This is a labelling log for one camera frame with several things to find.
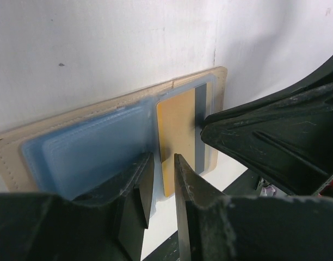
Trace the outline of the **gold card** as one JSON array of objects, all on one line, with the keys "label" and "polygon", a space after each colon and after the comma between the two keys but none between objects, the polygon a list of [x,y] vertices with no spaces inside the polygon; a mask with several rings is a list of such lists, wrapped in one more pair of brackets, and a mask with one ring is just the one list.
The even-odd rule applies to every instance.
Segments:
[{"label": "gold card", "polygon": [[164,196],[175,192],[174,154],[181,154],[198,174],[216,166],[217,155],[201,140],[201,124],[213,109],[211,83],[175,90],[156,105]]}]

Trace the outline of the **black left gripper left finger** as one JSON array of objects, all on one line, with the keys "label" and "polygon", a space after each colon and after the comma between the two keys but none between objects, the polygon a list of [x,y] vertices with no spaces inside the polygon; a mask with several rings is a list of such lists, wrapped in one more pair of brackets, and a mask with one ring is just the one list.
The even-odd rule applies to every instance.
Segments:
[{"label": "black left gripper left finger", "polygon": [[139,260],[154,170],[148,152],[74,200],[0,193],[0,260]]}]

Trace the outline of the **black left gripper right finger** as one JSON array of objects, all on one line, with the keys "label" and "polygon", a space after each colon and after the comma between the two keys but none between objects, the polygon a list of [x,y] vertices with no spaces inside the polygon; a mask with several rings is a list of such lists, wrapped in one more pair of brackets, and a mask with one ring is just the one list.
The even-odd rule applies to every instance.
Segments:
[{"label": "black left gripper right finger", "polygon": [[223,194],[174,156],[181,260],[333,260],[333,200]]}]

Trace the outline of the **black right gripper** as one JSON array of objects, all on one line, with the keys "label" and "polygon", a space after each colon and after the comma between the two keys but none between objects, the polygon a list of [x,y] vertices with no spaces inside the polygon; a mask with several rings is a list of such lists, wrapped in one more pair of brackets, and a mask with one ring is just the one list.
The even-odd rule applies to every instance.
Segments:
[{"label": "black right gripper", "polygon": [[201,140],[289,195],[316,195],[333,180],[332,82],[333,55],[288,88],[298,94],[208,116]]}]

